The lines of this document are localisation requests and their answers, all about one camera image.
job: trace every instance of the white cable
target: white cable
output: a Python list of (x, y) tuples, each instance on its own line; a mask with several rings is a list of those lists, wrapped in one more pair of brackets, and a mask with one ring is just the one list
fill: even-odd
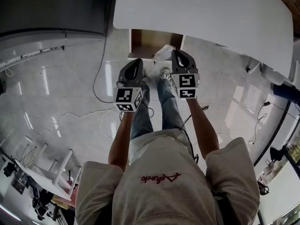
[(145, 78), (143, 78), (143, 81), (145, 81), (149, 77), (149, 75), (153, 72), (153, 70), (156, 68), (156, 66), (158, 65), (158, 63), (159, 62), (156, 62), (156, 64), (155, 64), (155, 61), (154, 61), (154, 64), (155, 64), (154, 68), (151, 69), (151, 71), (148, 73), (148, 75)]
[(84, 118), (84, 117), (87, 117), (87, 116), (92, 115), (92, 114), (95, 114), (95, 113), (105, 112), (105, 113), (103, 113), (102, 116), (101, 116), (101, 120), (100, 120), (100, 125), (99, 125), (99, 127), (100, 127), (101, 131), (104, 133), (104, 135), (105, 135), (106, 137), (108, 137), (109, 139), (112, 139), (112, 140), (113, 140), (113, 138), (111, 138), (110, 136), (108, 136), (108, 135), (105, 133), (105, 131), (101, 128), (101, 124), (102, 124), (103, 116), (104, 116), (105, 114), (107, 114), (108, 112), (113, 111), (114, 113), (116, 113), (116, 114), (119, 115), (119, 113), (115, 112), (114, 110), (117, 110), (117, 109), (116, 109), (116, 108), (110, 108), (110, 109), (107, 109), (107, 110), (98, 110), (98, 111), (95, 111), (95, 112), (91, 112), (91, 113), (89, 113), (89, 114), (86, 114), (86, 115), (84, 115), (84, 116), (77, 116), (76, 114), (74, 114), (74, 113), (72, 113), (72, 112), (67, 112), (66, 114), (64, 114), (64, 115), (62, 115), (62, 116), (60, 117), (59, 123), (52, 123), (52, 124), (51, 124), (51, 130), (49, 130), (49, 129), (47, 129), (47, 128), (44, 128), (43, 131), (42, 131), (40, 134), (37, 133), (37, 132), (35, 132), (35, 133), (36, 133), (37, 135), (39, 135), (39, 136), (42, 136), (42, 134), (43, 134), (44, 131), (52, 132), (52, 131), (53, 131), (53, 125), (59, 126), (59, 125), (61, 124), (62, 118), (65, 117), (65, 116), (67, 116), (68, 114), (71, 114), (71, 115), (73, 115), (73, 116), (75, 116), (75, 117), (77, 117), (77, 118)]
[(14, 72), (13, 72), (12, 70), (10, 70), (9, 68), (6, 68), (6, 69), (5, 69), (5, 73), (6, 73), (6, 75), (7, 75), (8, 77), (12, 77), (12, 76), (14, 75)]
[(267, 117), (267, 116), (268, 116), (268, 114), (265, 112), (263, 114), (263, 116), (261, 116), (260, 118), (257, 119), (257, 123), (256, 123), (255, 128), (254, 128), (254, 136), (255, 136), (254, 142), (253, 141), (249, 141), (250, 143), (252, 143), (252, 145), (254, 145), (258, 140), (261, 139), (260, 136), (256, 135), (256, 127), (257, 127), (258, 123), (260, 122), (260, 120), (263, 119), (263, 118), (265, 118), (265, 117)]
[(227, 137), (225, 133), (217, 133), (217, 135), (221, 135), (221, 134), (224, 135), (228, 140), (231, 140), (231, 141), (233, 140), (232, 138)]

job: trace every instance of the white marker cube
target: white marker cube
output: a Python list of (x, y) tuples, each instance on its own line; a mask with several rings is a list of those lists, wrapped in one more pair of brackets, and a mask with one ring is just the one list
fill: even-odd
[(143, 98), (141, 88), (114, 88), (113, 103), (120, 112), (134, 112)]
[(179, 98), (196, 98), (196, 90), (199, 85), (199, 74), (173, 74), (172, 85)]

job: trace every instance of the wire on floor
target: wire on floor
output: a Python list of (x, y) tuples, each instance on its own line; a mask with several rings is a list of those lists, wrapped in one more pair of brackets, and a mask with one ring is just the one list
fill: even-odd
[(113, 102), (106, 102), (106, 101), (101, 100), (101, 99), (96, 95), (96, 93), (95, 93), (95, 83), (96, 83), (97, 77), (98, 77), (98, 75), (99, 75), (100, 69), (101, 69), (101, 67), (102, 67), (102, 62), (103, 62), (104, 54), (105, 54), (106, 41), (107, 41), (107, 31), (108, 31), (108, 25), (109, 25), (109, 18), (110, 18), (110, 15), (111, 15), (111, 8), (112, 8), (112, 0), (110, 0), (109, 11), (108, 11), (108, 18), (107, 18), (106, 30), (105, 30), (105, 39), (104, 39), (103, 54), (102, 54), (102, 58), (101, 58), (101, 62), (100, 62), (99, 69), (98, 69), (98, 71), (97, 71), (97, 73), (96, 73), (96, 76), (95, 76), (95, 79), (94, 79), (94, 83), (93, 83), (93, 93), (94, 93), (95, 97), (96, 97), (100, 102), (103, 102), (103, 103), (113, 103)]
[[(150, 116), (150, 118), (152, 118), (154, 116), (154, 110), (150, 107), (148, 107), (148, 109), (152, 110), (152, 115)], [(124, 116), (124, 112), (120, 112), (120, 114), (119, 114), (120, 121), (122, 121), (123, 116)]]
[[(201, 107), (201, 108), (202, 108), (203, 111), (206, 111), (206, 110), (209, 108), (209, 105), (208, 105), (208, 106)], [(192, 156), (193, 156), (195, 162), (198, 164), (198, 161), (199, 161), (199, 155), (198, 155), (198, 154), (197, 154), (196, 156), (194, 155), (193, 145), (192, 145), (192, 143), (191, 143), (191, 141), (190, 141), (190, 139), (189, 139), (188, 133), (186, 132), (185, 129), (183, 129), (184, 125), (185, 125), (186, 122), (190, 119), (191, 116), (192, 116), (192, 115), (189, 115), (189, 117), (188, 117), (187, 119), (185, 119), (185, 121), (183, 122), (183, 124), (182, 124), (180, 130), (182, 130), (182, 131), (185, 133), (185, 135), (187, 136), (188, 143), (189, 143), (189, 145), (190, 145), (190, 147), (191, 147)]]
[[(261, 106), (261, 108), (259, 109), (258, 114), (257, 114), (257, 123), (256, 123), (255, 128), (254, 128), (254, 141), (251, 142), (252, 145), (254, 145), (254, 144), (260, 139), (260, 137), (259, 137), (258, 135), (256, 135), (256, 127), (257, 127), (258, 123), (260, 122), (261, 119), (266, 118), (266, 117), (268, 116), (267, 113), (264, 113), (264, 114), (259, 118), (259, 113), (260, 113), (260, 111), (262, 110), (262, 108), (263, 108), (264, 106), (269, 106), (270, 104), (273, 104), (275, 107), (277, 107), (277, 108), (281, 109), (282, 111), (284, 111), (283, 108), (281, 108), (281, 107), (279, 107), (279, 106), (277, 106), (276, 104), (271, 103), (271, 102), (265, 102), (265, 103)], [(295, 118), (294, 116), (292, 116), (291, 114), (289, 114), (288, 112), (287, 112), (287, 114), (290, 115), (292, 118), (294, 118), (296, 121), (299, 120), (299, 119), (296, 119), (296, 118)]]
[(296, 108), (296, 109), (298, 110), (298, 112), (300, 113), (300, 109), (298, 108), (298, 107), (299, 107), (299, 105), (298, 105), (299, 100), (300, 100), (300, 99), (298, 99), (297, 102), (295, 103), (295, 108)]
[(5, 69), (5, 73), (8, 77), (12, 77), (14, 75), (14, 72), (12, 70), (10, 70), (9, 68)]
[(147, 80), (147, 78), (150, 76), (150, 74), (153, 72), (153, 70), (157, 67), (157, 65), (158, 65), (159, 62), (155, 62), (155, 61), (154, 61), (153, 63), (154, 63), (154, 65), (155, 65), (154, 68), (151, 69), (151, 71), (148, 73), (148, 75), (142, 79), (143, 81), (146, 81), (146, 80)]
[(76, 114), (74, 114), (74, 113), (72, 113), (72, 112), (67, 112), (66, 114), (64, 114), (64, 115), (62, 115), (62, 116), (60, 117), (59, 123), (52, 123), (52, 124), (51, 124), (51, 130), (49, 130), (49, 129), (47, 129), (47, 128), (44, 128), (43, 131), (42, 131), (40, 134), (37, 133), (37, 132), (35, 132), (35, 133), (36, 133), (37, 135), (39, 135), (39, 136), (42, 136), (42, 134), (43, 134), (45, 131), (52, 132), (52, 131), (53, 131), (53, 126), (55, 126), (55, 125), (56, 125), (56, 126), (59, 126), (59, 125), (61, 124), (62, 118), (65, 117), (65, 116), (67, 116), (68, 114), (71, 114), (71, 115), (73, 115), (73, 116), (75, 116), (75, 117), (77, 117), (77, 118), (84, 118), (84, 117), (87, 117), (87, 116), (92, 115), (92, 114), (95, 114), (95, 113), (102, 113), (102, 112), (104, 112), (104, 113), (101, 115), (101, 120), (100, 120), (99, 128), (100, 128), (100, 130), (104, 133), (104, 135), (105, 135), (107, 138), (113, 140), (113, 138), (110, 137), (109, 135), (107, 135), (106, 132), (101, 128), (101, 124), (102, 124), (103, 116), (104, 116), (105, 114), (107, 114), (108, 112), (113, 111), (114, 113), (116, 113), (116, 114), (119, 115), (119, 113), (118, 113), (118, 112), (115, 112), (115, 110), (117, 110), (117, 109), (116, 109), (116, 108), (110, 108), (110, 109), (106, 109), (106, 110), (98, 110), (98, 111), (95, 111), (95, 112), (91, 112), (91, 113), (89, 113), (89, 114), (86, 114), (86, 115), (84, 115), (84, 116), (77, 116)]

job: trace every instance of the chair leg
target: chair leg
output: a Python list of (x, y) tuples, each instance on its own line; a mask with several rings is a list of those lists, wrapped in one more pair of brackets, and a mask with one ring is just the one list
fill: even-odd
[(53, 170), (53, 168), (55, 167), (56, 164), (57, 164), (57, 160), (54, 160), (51, 167), (49, 168), (49, 172), (51, 172)]
[(260, 66), (261, 62), (258, 62), (253, 68), (246, 68), (246, 71), (248, 74), (253, 73), (259, 66)]
[(73, 192), (73, 190), (74, 190), (76, 181), (77, 181), (77, 179), (78, 179), (78, 177), (79, 177), (79, 174), (80, 174), (80, 171), (81, 171), (81, 167), (79, 167), (78, 172), (77, 172), (76, 176), (74, 177), (74, 181), (73, 181), (73, 183), (72, 183), (72, 186), (71, 186), (71, 188), (70, 188), (70, 191), (69, 191), (69, 193), (68, 193), (68, 195), (69, 195), (70, 197), (71, 197), (72, 192)]
[(4, 138), (4, 139), (2, 140), (2, 142), (0, 143), (0, 147), (1, 147), (2, 144), (5, 142), (5, 140), (6, 140), (6, 138)]
[(43, 146), (43, 148), (41, 149), (41, 151), (38, 153), (37, 157), (33, 160), (33, 162), (29, 165), (29, 169), (32, 169), (33, 166), (37, 163), (38, 159), (42, 156), (42, 153), (44, 152), (44, 150), (46, 149), (48, 145), (45, 143), (45, 145)]
[(60, 176), (62, 174), (62, 172), (64, 171), (64, 168), (65, 166), (67, 165), (68, 163), (68, 160), (70, 159), (71, 155), (72, 155), (73, 151), (70, 149), (68, 152), (67, 152), (67, 155), (65, 156), (64, 160), (62, 161), (59, 169), (57, 170), (57, 174), (56, 174), (56, 177), (53, 181), (53, 184), (56, 185), (58, 184), (58, 181), (60, 180)]

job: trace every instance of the black cable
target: black cable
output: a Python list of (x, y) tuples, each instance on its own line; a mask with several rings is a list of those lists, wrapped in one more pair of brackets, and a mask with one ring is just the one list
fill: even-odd
[[(203, 111), (206, 111), (209, 107), (210, 107), (210, 106), (207, 105), (207, 106), (204, 106), (204, 107), (201, 107), (201, 108), (202, 108)], [(195, 162), (198, 164), (198, 161), (199, 161), (199, 155), (198, 155), (198, 154), (197, 154), (196, 156), (194, 155), (193, 145), (192, 145), (192, 143), (191, 143), (191, 141), (190, 141), (190, 139), (189, 139), (189, 137), (188, 137), (188, 133), (186, 132), (186, 130), (183, 129), (183, 126), (186, 124), (186, 122), (190, 119), (191, 116), (192, 116), (192, 115), (189, 115), (189, 117), (188, 117), (187, 119), (185, 119), (185, 121), (183, 122), (183, 124), (182, 124), (180, 130), (184, 131), (184, 133), (186, 134), (188, 143), (189, 143), (189, 145), (190, 145), (190, 147), (191, 147), (192, 156), (193, 156)]]
[[(206, 111), (209, 107), (210, 107), (210, 106), (207, 105), (207, 106), (204, 106), (204, 107), (201, 107), (201, 108), (202, 108), (203, 111)], [(190, 119), (191, 116), (192, 116), (192, 115), (189, 115), (189, 117), (188, 117), (187, 119), (185, 119), (185, 121), (183, 122), (183, 124), (182, 124), (182, 126), (181, 126), (180, 129), (183, 128), (183, 126), (186, 124), (186, 122)]]
[(94, 93), (95, 97), (96, 97), (100, 102), (103, 102), (103, 103), (113, 103), (113, 102), (106, 102), (106, 101), (101, 100), (101, 99), (96, 95), (96, 93), (95, 93), (95, 82), (96, 82), (96, 79), (97, 79), (98, 74), (99, 74), (99, 72), (100, 72), (100, 69), (101, 69), (101, 67), (102, 67), (102, 62), (103, 62), (104, 53), (105, 53), (105, 48), (106, 48), (107, 31), (108, 31), (109, 18), (110, 18), (110, 15), (111, 15), (111, 8), (112, 8), (112, 0), (110, 0), (109, 11), (108, 11), (108, 18), (107, 18), (106, 30), (105, 30), (105, 40), (104, 40), (103, 54), (102, 54), (102, 58), (101, 58), (101, 62), (100, 62), (99, 69), (98, 69), (98, 71), (97, 71), (97, 74), (96, 74), (96, 77), (95, 77), (94, 83), (93, 83), (93, 93)]
[[(153, 110), (152, 108), (150, 108), (150, 107), (148, 107), (148, 109), (151, 109), (152, 112), (153, 112), (153, 114), (150, 116), (150, 118), (152, 118), (152, 117), (154, 116), (154, 110)], [(119, 113), (119, 119), (120, 119), (120, 121), (122, 121), (122, 115), (123, 115), (123, 113), (124, 113), (124, 112), (120, 112), (120, 113)]]
[[(265, 102), (265, 103), (261, 106), (261, 108), (259, 109), (258, 114), (257, 114), (257, 123), (256, 123), (255, 128), (254, 128), (254, 136), (255, 136), (255, 138), (254, 138), (254, 142), (252, 143), (252, 145), (254, 145), (254, 144), (256, 143), (256, 139), (257, 139), (257, 137), (258, 137), (258, 136), (256, 135), (256, 127), (257, 127), (258, 123), (260, 122), (261, 119), (266, 118), (266, 117), (268, 116), (267, 113), (264, 113), (263, 116), (261, 116), (260, 118), (258, 118), (258, 117), (259, 117), (259, 113), (261, 112), (261, 110), (262, 110), (262, 108), (263, 108), (264, 106), (268, 106), (268, 105), (270, 105), (270, 104), (273, 104), (275, 107), (277, 107), (277, 108), (281, 109), (282, 111), (284, 111), (283, 108), (278, 107), (276, 104), (271, 103), (271, 102)], [(289, 115), (290, 115), (292, 118), (294, 118), (296, 121), (298, 121), (298, 119), (296, 119), (294, 116), (292, 116), (291, 114), (289, 114)]]
[[(277, 107), (277, 108), (279, 108), (279, 109), (281, 109), (282, 111), (284, 111), (284, 109), (283, 108), (281, 108), (281, 107), (278, 107), (276, 104), (274, 104), (274, 103), (270, 103), (270, 104), (273, 104), (275, 107)], [(296, 119), (294, 116), (292, 116), (291, 114), (289, 114), (292, 118), (294, 118), (296, 121), (299, 121), (298, 119)]]
[(298, 99), (297, 102), (295, 103), (295, 108), (297, 108), (298, 112), (300, 113), (300, 109), (297, 107), (299, 100), (300, 100), (300, 99)]

